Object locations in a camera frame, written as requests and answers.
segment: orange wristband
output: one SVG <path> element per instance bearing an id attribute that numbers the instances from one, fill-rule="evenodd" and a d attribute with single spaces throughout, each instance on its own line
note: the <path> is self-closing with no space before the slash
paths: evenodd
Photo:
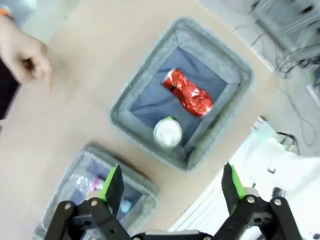
<path id="1" fill-rule="evenodd" d="M 9 16 L 10 12 L 8 12 L 5 8 L 0 8 L 0 17 L 1 16 Z"/>

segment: human hand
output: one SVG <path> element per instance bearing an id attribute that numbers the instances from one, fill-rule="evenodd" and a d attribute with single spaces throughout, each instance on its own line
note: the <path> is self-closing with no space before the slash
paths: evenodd
<path id="1" fill-rule="evenodd" d="M 18 82 L 44 80 L 51 91 L 52 67 L 46 45 L 25 34 L 6 16 L 0 16 L 0 57 Z"/>

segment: person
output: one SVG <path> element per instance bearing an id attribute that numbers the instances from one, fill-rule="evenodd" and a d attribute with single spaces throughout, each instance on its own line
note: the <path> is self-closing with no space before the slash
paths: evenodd
<path id="1" fill-rule="evenodd" d="M 0 7 L 0 120 L 20 84 L 44 81 L 52 87 L 52 67 L 44 43 L 27 35 L 12 21 L 9 12 Z"/>

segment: green tape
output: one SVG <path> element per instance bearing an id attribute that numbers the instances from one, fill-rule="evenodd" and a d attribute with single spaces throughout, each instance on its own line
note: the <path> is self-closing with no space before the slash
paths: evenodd
<path id="1" fill-rule="evenodd" d="M 240 178 L 237 174 L 235 167 L 233 165 L 231 165 L 231 168 L 232 168 L 232 180 L 233 180 L 234 186 L 236 188 L 236 191 L 239 195 L 239 199 L 243 199 L 244 196 L 246 195 L 246 190 L 245 190 L 244 186 L 242 186 L 242 183 L 240 181 Z"/>
<path id="2" fill-rule="evenodd" d="M 107 194 L 108 188 L 109 188 L 109 186 L 110 186 L 111 180 L 112 180 L 112 178 L 114 177 L 114 174 L 115 174 L 115 172 L 116 172 L 116 168 L 117 168 L 117 167 L 112 167 L 112 168 L 110 169 L 110 172 L 109 172 L 109 174 L 108 174 L 108 177 L 106 178 L 106 180 L 105 180 L 105 182 L 104 182 L 104 185 L 103 185 L 103 188 L 102 188 L 102 190 L 100 191 L 99 198 L 100 198 L 102 201 L 104 201 L 104 202 L 107 201 L 107 200 L 106 200 L 106 194 Z"/>

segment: black sleeve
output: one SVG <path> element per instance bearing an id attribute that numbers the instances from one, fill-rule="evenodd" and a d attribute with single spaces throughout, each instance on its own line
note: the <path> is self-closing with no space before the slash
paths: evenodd
<path id="1" fill-rule="evenodd" d="M 0 120 L 6 117 L 19 86 L 10 70 L 0 59 Z"/>

